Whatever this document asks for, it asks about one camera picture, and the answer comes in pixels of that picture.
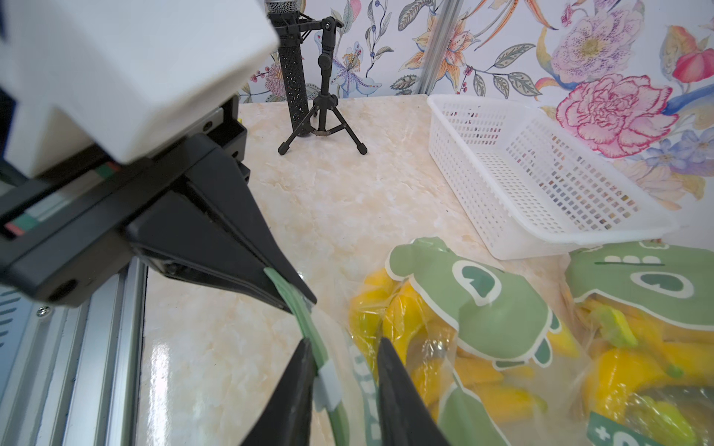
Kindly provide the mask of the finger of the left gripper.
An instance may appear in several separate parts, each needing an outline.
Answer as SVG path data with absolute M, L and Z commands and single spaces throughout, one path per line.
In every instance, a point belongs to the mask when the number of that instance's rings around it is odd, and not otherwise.
M 264 269 L 275 269 L 312 304 L 317 298 L 277 245 L 248 187 L 250 171 L 221 149 L 213 150 L 188 169 L 187 195 L 211 220 L 223 240 L 209 249 L 211 267 L 230 288 L 272 306 L 284 306 Z

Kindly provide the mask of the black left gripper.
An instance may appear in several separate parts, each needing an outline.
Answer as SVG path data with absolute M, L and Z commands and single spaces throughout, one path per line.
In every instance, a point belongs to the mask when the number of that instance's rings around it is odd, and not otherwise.
M 134 256 L 169 279 L 247 295 L 288 312 L 265 273 L 271 264 L 193 202 L 185 173 L 213 150 L 241 163 L 238 98 L 152 158 L 119 167 L 90 148 L 1 200 L 1 282 L 39 302 L 76 307 Z M 48 219 L 18 225 L 30 206 L 85 174 L 107 177 Z

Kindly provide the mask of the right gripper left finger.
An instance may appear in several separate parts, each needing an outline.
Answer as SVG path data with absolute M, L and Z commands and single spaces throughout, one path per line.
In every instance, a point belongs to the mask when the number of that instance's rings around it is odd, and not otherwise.
M 297 345 L 260 418 L 242 441 L 249 445 L 309 445 L 315 379 L 312 343 Z

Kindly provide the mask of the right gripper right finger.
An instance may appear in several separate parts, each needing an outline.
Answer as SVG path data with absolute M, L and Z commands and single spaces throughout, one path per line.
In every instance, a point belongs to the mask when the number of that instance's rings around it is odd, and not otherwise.
M 448 445 L 403 366 L 383 337 L 377 352 L 379 421 L 383 445 Z

